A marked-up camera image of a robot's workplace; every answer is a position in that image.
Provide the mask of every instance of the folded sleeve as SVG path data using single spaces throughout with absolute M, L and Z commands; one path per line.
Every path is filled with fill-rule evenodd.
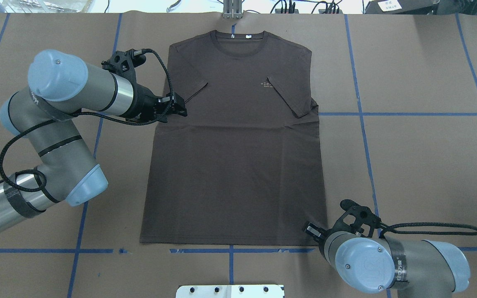
M 184 100 L 190 100 L 207 85 L 207 80 L 192 66 L 187 59 L 171 45 L 167 69 L 171 77 L 174 92 Z M 169 84 L 165 80 L 164 94 L 169 93 Z
M 312 52 L 302 49 L 297 57 L 267 77 L 298 118 L 307 115 L 316 104 L 310 90 L 311 58 Z

